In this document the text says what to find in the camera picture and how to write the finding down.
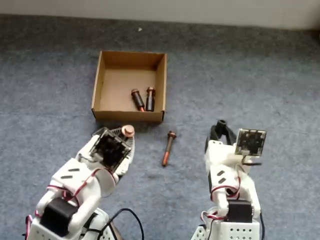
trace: copper bolt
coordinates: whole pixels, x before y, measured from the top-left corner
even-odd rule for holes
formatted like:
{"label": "copper bolt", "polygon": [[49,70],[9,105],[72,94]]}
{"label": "copper bolt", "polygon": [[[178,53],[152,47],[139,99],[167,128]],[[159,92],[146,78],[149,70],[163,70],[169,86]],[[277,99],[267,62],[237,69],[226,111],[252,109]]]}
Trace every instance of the copper bolt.
{"label": "copper bolt", "polygon": [[126,138],[132,138],[135,135],[135,128],[132,125],[124,125],[121,128],[121,133]]}
{"label": "copper bolt", "polygon": [[176,139],[177,134],[174,131],[168,132],[168,143],[166,144],[163,160],[162,160],[162,166],[165,167],[168,164],[168,159],[171,151],[172,144],[174,140]]}
{"label": "copper bolt", "polygon": [[132,96],[132,99],[133,99],[134,104],[137,107],[137,109],[139,109],[139,111],[141,111],[141,112],[144,112],[145,111],[145,108],[144,108],[145,104],[140,96],[139,90],[136,88],[132,89],[131,96]]}
{"label": "copper bolt", "polygon": [[146,90],[147,97],[145,102],[145,110],[147,112],[153,112],[155,110],[155,95],[156,89],[153,86],[150,86]]}

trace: bolt head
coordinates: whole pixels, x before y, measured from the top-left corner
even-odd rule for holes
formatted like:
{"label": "bolt head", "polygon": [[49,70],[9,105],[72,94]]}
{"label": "bolt head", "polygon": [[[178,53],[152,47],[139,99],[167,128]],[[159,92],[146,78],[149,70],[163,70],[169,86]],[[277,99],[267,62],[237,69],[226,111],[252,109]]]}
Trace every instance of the bolt head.
{"label": "bolt head", "polygon": [[172,137],[173,139],[175,139],[177,137],[177,134],[174,131],[169,131],[168,137]]}
{"label": "bolt head", "polygon": [[131,95],[133,95],[134,93],[139,93],[139,90],[136,89],[136,88],[132,89],[132,90],[131,90]]}
{"label": "bolt head", "polygon": [[124,136],[132,138],[135,135],[135,128],[132,125],[124,125],[121,128],[121,132]]}
{"label": "bolt head", "polygon": [[156,89],[153,86],[150,86],[146,90],[147,93],[152,92],[152,95],[154,96],[156,94]]}

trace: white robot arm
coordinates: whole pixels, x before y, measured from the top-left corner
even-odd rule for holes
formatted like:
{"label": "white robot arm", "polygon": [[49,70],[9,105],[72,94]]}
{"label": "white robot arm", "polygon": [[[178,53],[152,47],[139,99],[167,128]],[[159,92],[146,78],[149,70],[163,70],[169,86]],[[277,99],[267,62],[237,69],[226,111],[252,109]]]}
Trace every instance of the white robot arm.
{"label": "white robot arm", "polygon": [[[262,130],[240,129],[236,139],[225,121],[212,126],[204,159],[210,199],[216,206],[201,213],[205,224],[198,226],[192,240],[260,239],[256,218],[261,216],[261,207],[248,173],[251,166],[260,165],[251,157],[261,156],[266,134]],[[219,140],[222,135],[227,144]]]}
{"label": "white robot arm", "polygon": [[35,218],[26,218],[26,240],[119,239],[109,216],[97,208],[102,192],[110,195],[127,172],[135,152],[131,125],[102,128],[51,178],[36,205]]}

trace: open cardboard box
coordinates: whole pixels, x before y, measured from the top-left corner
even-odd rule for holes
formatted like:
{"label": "open cardboard box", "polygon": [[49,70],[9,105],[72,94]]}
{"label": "open cardboard box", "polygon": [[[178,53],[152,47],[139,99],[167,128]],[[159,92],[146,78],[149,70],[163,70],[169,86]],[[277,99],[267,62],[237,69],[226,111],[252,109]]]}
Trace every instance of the open cardboard box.
{"label": "open cardboard box", "polygon": [[[161,123],[166,107],[167,54],[101,51],[95,76],[91,110],[98,121]],[[155,87],[154,111],[137,110],[131,90],[144,102],[147,88]]]}

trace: gray carpet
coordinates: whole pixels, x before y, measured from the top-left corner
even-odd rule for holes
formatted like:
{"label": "gray carpet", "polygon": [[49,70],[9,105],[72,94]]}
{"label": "gray carpet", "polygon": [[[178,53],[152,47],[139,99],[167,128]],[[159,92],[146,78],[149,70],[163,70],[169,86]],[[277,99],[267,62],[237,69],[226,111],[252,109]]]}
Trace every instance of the gray carpet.
{"label": "gray carpet", "polygon": [[[164,123],[136,124],[135,159],[101,208],[132,208],[146,240],[188,240],[212,203],[203,160],[217,119],[268,131],[250,172],[266,239],[320,232],[320,45],[308,32],[61,17],[0,16],[0,238],[23,239],[50,177],[90,139],[100,50],[168,53]],[[166,134],[178,138],[161,167]],[[126,240],[135,220],[115,221]]]}

